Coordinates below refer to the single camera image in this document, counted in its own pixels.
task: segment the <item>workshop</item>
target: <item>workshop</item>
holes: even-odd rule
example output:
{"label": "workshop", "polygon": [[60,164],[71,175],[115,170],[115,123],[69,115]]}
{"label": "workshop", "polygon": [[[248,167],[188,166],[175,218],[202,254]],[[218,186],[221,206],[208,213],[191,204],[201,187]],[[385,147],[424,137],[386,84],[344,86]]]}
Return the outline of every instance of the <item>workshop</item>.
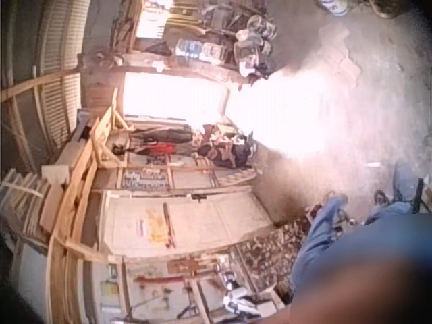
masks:
{"label": "workshop", "polygon": [[261,323],[332,203],[336,243],[377,205],[431,213],[407,3],[2,1],[5,323]]}

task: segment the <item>concrete floor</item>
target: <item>concrete floor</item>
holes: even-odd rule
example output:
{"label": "concrete floor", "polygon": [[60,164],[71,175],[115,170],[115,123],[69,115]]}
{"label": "concrete floor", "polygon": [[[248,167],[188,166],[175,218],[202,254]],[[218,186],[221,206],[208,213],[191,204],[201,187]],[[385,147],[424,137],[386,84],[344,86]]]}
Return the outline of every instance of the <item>concrete floor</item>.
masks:
{"label": "concrete floor", "polygon": [[[268,8],[279,28],[272,55],[278,71],[234,94],[227,109],[263,144],[256,193],[275,222],[301,216],[329,190],[347,194],[347,212],[364,219],[375,189],[391,194],[396,159],[427,174],[427,25],[415,8],[393,20],[365,6],[337,18],[312,0],[271,0]],[[317,55],[319,29],[335,22],[349,30],[349,57],[362,70],[355,88]],[[366,167],[371,162],[384,167]]]}

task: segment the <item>person's leg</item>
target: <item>person's leg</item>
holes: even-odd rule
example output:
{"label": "person's leg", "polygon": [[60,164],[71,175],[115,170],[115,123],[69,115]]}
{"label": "person's leg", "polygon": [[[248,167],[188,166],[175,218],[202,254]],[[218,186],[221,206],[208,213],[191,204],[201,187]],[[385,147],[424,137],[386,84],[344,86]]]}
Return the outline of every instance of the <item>person's leg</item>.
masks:
{"label": "person's leg", "polygon": [[331,198],[317,217],[314,219],[306,242],[298,252],[296,261],[291,272],[291,282],[293,290],[300,283],[304,272],[308,266],[315,261],[319,255],[333,244],[333,225],[338,219],[340,209],[348,202],[346,196],[336,196]]}
{"label": "person's leg", "polygon": [[398,161],[394,170],[394,200],[410,203],[417,194],[419,177],[415,175],[409,164]]}
{"label": "person's leg", "polygon": [[405,162],[398,161],[393,178],[394,203],[375,205],[364,224],[369,225],[382,217],[391,215],[412,214],[412,200],[416,196],[418,183],[419,178],[411,167]]}

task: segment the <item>window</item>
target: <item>window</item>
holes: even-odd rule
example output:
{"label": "window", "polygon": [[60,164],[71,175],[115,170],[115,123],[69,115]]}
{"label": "window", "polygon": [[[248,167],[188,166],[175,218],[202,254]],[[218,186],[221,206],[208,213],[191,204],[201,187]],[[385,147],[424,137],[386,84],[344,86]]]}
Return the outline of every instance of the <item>window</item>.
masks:
{"label": "window", "polygon": [[216,82],[126,73],[123,96],[125,115],[184,119],[192,125],[220,122],[227,88]]}

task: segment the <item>metal sheet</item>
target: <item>metal sheet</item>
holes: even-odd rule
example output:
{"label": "metal sheet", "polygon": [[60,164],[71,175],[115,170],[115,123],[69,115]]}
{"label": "metal sheet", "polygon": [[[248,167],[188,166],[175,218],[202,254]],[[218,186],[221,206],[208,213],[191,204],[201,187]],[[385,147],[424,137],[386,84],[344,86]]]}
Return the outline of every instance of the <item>metal sheet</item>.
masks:
{"label": "metal sheet", "polygon": [[[40,73],[76,67],[82,52],[84,28],[90,0],[50,2],[45,17],[46,34],[40,57]],[[76,127],[81,107],[80,75],[71,75],[43,86],[41,99],[47,118],[49,136],[61,148]]]}

